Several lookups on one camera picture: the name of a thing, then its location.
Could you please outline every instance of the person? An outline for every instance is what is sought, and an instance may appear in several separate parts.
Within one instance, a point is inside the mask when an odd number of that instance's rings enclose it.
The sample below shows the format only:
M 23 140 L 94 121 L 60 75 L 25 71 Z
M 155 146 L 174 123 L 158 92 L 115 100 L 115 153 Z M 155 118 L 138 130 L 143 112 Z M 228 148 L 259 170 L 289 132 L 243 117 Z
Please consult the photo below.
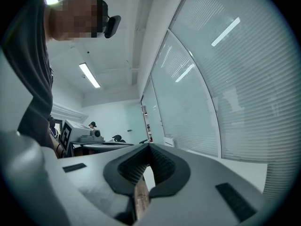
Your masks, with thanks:
M 93 122 L 90 123 L 89 127 L 90 127 L 92 130 L 95 130 L 95 127 L 97 127 L 97 126 L 96 126 L 95 122 L 93 121 Z
M 58 131 L 55 128 L 55 119 L 53 117 L 51 117 L 49 120 L 49 129 L 50 129 L 51 134 L 57 140 L 58 139 Z
M 4 55 L 18 78 L 33 95 L 18 131 L 54 150 L 49 133 L 52 110 L 53 72 L 46 43 L 102 36 L 108 6 L 103 0 L 63 0 L 47 5 L 45 0 L 28 0 L 2 39 Z

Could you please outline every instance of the black hat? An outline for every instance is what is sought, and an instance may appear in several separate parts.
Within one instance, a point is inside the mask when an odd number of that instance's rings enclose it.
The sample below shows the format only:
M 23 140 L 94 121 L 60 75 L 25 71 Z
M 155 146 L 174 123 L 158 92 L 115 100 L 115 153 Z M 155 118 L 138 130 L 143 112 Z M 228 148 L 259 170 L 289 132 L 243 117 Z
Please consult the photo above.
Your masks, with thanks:
M 94 121 L 91 122 L 90 125 L 92 125 L 93 127 L 97 127 Z

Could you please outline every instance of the cap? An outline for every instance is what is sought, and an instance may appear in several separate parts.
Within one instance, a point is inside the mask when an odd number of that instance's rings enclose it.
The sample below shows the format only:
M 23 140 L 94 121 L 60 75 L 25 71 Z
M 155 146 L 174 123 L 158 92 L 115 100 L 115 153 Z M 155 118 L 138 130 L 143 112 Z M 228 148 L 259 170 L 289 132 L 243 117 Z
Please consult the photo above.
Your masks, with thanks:
M 94 127 L 97 127 L 94 121 L 91 122 L 90 125 L 92 125 L 92 126 L 94 126 Z

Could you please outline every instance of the ceiling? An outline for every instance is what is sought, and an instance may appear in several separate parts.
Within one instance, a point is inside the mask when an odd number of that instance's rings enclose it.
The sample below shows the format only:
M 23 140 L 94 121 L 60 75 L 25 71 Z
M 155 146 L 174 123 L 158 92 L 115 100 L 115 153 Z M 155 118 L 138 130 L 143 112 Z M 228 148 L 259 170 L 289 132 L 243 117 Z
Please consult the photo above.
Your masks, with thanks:
M 132 88 L 137 83 L 141 47 L 153 0 L 104 0 L 109 16 L 120 15 L 116 34 L 106 39 L 76 39 L 47 44 L 50 65 L 85 96 L 112 88 Z M 84 78 L 79 64 L 85 62 L 101 88 Z

